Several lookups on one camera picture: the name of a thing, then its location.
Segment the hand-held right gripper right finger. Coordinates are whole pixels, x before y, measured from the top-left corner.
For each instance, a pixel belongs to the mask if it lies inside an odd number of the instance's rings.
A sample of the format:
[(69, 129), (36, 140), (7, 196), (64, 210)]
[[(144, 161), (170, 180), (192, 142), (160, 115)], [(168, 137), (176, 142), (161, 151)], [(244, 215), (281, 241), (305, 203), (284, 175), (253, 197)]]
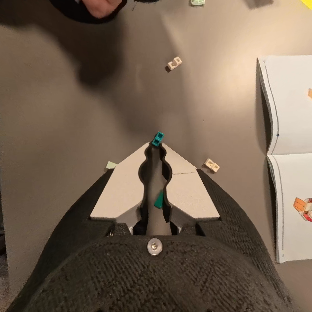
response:
[(184, 225), (216, 221), (220, 215), (195, 166), (164, 143), (159, 146), (162, 161), (163, 216), (172, 232)]

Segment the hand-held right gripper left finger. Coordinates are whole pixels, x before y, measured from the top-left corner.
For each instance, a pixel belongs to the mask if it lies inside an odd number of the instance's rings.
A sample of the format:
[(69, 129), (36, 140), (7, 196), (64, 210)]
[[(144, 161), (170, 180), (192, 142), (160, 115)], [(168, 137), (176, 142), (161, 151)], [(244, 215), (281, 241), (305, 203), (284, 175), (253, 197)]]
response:
[(141, 220), (139, 208), (143, 202), (144, 184), (139, 169), (147, 160), (145, 154), (150, 143), (145, 143), (112, 171), (94, 209), (92, 220), (124, 223), (130, 232)]

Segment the white lego brick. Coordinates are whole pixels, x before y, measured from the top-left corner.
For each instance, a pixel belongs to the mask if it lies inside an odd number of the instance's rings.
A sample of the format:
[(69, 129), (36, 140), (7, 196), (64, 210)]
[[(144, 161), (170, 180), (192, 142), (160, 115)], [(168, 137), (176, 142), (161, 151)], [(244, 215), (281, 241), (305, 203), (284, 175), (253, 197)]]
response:
[(178, 66), (180, 66), (182, 64), (182, 60), (180, 57), (175, 57), (173, 58), (172, 61), (167, 63), (167, 67), (169, 69), (169, 71), (174, 70), (175, 68), (177, 68)]
[(212, 170), (214, 173), (216, 173), (220, 168), (220, 166), (217, 163), (213, 162), (209, 158), (204, 162), (204, 165), (210, 170)]

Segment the lego instruction booklet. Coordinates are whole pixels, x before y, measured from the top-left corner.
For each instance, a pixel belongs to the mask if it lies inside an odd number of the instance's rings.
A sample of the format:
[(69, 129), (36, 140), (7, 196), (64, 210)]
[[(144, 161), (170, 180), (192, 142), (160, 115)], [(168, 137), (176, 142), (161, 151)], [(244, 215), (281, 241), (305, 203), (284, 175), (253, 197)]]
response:
[(257, 61), (271, 126), (267, 162), (275, 188), (276, 261), (310, 260), (311, 55), (265, 56)]

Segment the person's left hand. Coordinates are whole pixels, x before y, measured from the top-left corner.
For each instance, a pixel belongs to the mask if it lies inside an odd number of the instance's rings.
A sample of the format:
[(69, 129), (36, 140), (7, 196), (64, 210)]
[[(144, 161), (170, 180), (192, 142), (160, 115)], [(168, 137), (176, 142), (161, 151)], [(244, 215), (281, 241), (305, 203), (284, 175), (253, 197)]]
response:
[(122, 0), (82, 0), (88, 12), (95, 18), (105, 18), (113, 13)]

